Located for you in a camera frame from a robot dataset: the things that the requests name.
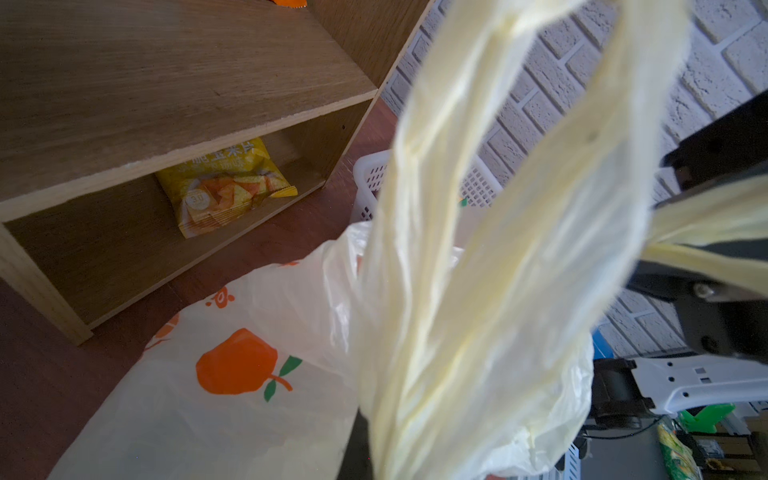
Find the cream plastic grocery bag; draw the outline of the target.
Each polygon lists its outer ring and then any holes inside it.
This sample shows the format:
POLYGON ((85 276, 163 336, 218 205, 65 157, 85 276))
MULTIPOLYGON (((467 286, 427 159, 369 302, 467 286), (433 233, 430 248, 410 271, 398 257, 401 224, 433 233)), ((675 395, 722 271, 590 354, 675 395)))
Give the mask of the cream plastic grocery bag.
POLYGON ((585 92, 467 243, 460 185, 538 33, 575 1, 457 1, 377 208, 188 306, 55 479, 333 479, 357 411, 377 479, 552 468, 585 422, 591 332, 641 260, 689 1, 620 1, 585 92))

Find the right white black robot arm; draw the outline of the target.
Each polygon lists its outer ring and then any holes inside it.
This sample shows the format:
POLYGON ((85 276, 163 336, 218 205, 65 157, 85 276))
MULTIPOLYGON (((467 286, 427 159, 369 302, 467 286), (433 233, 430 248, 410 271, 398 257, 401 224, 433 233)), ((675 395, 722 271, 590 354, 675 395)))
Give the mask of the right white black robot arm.
POLYGON ((590 417, 606 428, 767 395, 767 97, 664 157, 681 181, 659 205, 631 291, 674 308, 688 354, 600 359, 590 417))

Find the yellow chips bag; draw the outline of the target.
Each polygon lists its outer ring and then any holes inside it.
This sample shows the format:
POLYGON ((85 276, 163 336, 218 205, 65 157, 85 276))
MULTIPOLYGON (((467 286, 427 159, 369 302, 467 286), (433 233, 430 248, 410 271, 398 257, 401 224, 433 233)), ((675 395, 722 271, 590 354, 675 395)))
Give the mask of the yellow chips bag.
POLYGON ((156 173, 186 239, 239 219, 267 198, 298 195, 259 137, 156 173))

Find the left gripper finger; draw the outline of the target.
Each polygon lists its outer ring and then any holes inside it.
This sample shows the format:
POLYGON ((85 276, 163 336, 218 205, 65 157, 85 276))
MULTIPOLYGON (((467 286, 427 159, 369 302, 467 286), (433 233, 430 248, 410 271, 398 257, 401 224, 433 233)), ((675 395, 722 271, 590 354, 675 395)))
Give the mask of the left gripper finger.
POLYGON ((337 480, 373 480, 368 421, 357 411, 337 480))

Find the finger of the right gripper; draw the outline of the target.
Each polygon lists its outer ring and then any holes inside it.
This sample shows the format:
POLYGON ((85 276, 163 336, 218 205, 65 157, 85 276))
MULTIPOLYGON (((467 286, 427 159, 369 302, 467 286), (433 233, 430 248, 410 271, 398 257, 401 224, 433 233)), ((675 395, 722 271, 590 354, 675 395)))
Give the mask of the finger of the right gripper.
POLYGON ((767 93, 762 92, 665 154, 683 195, 767 175, 767 93))
POLYGON ((767 358, 767 299, 703 274, 641 261, 627 288, 669 302, 684 342, 698 354, 767 358))

